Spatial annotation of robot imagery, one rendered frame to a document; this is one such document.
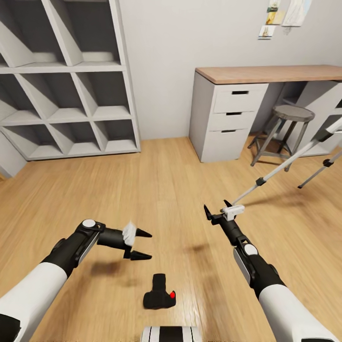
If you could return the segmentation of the digital camera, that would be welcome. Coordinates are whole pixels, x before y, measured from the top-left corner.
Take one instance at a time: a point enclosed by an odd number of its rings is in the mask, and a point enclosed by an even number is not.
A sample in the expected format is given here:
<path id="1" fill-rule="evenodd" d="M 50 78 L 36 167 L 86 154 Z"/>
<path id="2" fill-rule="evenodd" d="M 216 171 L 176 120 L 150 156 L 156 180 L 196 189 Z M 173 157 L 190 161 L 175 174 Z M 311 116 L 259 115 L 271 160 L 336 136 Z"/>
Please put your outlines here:
<path id="1" fill-rule="evenodd" d="M 153 275 L 153 291 L 147 292 L 143 298 L 143 306 L 145 308 L 169 308 L 176 305 L 176 293 L 166 292 L 165 274 Z"/>

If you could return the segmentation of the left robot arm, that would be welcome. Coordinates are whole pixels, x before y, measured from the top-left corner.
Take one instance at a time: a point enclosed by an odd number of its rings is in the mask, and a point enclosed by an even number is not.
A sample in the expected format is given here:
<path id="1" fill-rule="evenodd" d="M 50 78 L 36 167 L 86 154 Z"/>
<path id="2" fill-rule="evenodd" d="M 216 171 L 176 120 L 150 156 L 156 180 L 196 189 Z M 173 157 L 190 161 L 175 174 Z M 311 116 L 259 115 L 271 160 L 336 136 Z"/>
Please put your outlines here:
<path id="1" fill-rule="evenodd" d="M 118 230 L 93 219 L 83 220 L 75 233 L 59 240 L 50 255 L 0 298 L 0 342 L 30 341 L 73 269 L 96 241 L 98 245 L 121 248 L 124 258 L 151 260 L 148 254 L 131 252 L 135 236 L 152 237 L 131 222 Z"/>

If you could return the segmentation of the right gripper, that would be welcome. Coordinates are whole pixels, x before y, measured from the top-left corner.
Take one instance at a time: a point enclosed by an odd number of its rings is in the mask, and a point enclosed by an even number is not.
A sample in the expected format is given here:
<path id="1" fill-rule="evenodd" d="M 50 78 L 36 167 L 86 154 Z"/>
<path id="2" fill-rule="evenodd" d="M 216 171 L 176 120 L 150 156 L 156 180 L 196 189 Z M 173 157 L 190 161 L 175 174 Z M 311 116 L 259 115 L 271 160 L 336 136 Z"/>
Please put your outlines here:
<path id="1" fill-rule="evenodd" d="M 224 200 L 224 202 L 226 203 L 227 208 L 229 208 L 229 206 L 233 206 L 227 200 Z M 227 221 L 223 217 L 223 215 L 225 214 L 224 212 L 222 212 L 221 214 L 218 214 L 218 215 L 212 215 L 211 212 L 209 211 L 208 207 L 206 206 L 206 204 L 204 204 L 204 209 L 205 209 L 207 218 L 208 218 L 208 220 L 211 220 L 212 225 L 214 226 L 214 225 L 220 224 L 226 235 L 229 234 L 234 229 L 240 230 L 240 227 L 237 225 L 237 223 L 234 220 Z M 235 218 L 236 218 L 236 215 L 234 216 L 234 219 Z"/>

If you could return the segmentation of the camera tripod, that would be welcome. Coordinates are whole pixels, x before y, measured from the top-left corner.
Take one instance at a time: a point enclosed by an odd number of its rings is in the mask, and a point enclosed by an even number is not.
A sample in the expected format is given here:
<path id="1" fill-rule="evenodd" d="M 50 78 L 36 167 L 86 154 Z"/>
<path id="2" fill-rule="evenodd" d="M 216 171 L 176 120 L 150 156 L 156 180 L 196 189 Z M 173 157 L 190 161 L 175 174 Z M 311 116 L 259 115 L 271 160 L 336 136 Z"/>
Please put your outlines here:
<path id="1" fill-rule="evenodd" d="M 332 135 L 342 135 L 342 118 L 335 122 L 332 126 L 330 126 L 328 129 L 323 129 L 321 132 L 319 132 L 317 135 L 314 136 L 314 140 L 309 143 L 307 146 L 305 146 L 302 150 L 297 152 L 295 155 L 293 155 L 291 158 L 286 160 L 283 164 L 281 164 L 279 167 L 277 167 L 275 170 L 273 170 L 271 173 L 269 173 L 265 177 L 260 177 L 256 180 L 256 185 L 254 187 L 250 188 L 248 191 L 246 191 L 244 194 L 242 194 L 240 197 L 238 197 L 236 200 L 231 202 L 231 205 L 234 205 L 236 202 L 241 200 L 243 197 L 245 197 L 247 194 L 249 194 L 251 191 L 256 189 L 258 186 L 262 186 L 268 179 L 270 179 L 273 175 L 281 171 L 283 168 L 285 168 L 287 165 L 290 165 L 293 161 L 301 157 L 303 154 L 305 154 L 307 151 L 312 149 L 315 145 L 317 145 L 319 142 L 324 142 L 328 138 L 330 138 Z M 332 159 L 325 159 L 323 161 L 323 167 L 319 169 L 316 173 L 314 173 L 310 178 L 308 178 L 303 184 L 299 185 L 298 188 L 302 188 L 306 183 L 308 183 L 310 180 L 312 180 L 315 176 L 317 176 L 321 171 L 323 171 L 326 167 L 330 167 L 334 164 L 334 161 L 336 161 L 339 157 L 342 156 L 342 151 L 339 152 L 336 156 L 334 156 Z"/>

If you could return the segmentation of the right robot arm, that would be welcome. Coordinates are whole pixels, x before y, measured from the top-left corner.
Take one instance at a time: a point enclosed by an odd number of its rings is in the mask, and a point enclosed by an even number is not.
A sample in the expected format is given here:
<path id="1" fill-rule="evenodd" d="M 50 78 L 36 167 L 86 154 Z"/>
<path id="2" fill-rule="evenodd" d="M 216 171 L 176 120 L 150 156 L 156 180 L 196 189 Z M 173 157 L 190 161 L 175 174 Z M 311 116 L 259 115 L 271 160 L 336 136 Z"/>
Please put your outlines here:
<path id="1" fill-rule="evenodd" d="M 230 240 L 234 259 L 259 303 L 274 333 L 276 342 L 340 342 L 298 300 L 281 280 L 276 268 L 268 264 L 234 221 L 245 212 L 243 205 L 231 205 L 218 215 L 204 209 L 212 225 L 220 224 Z"/>

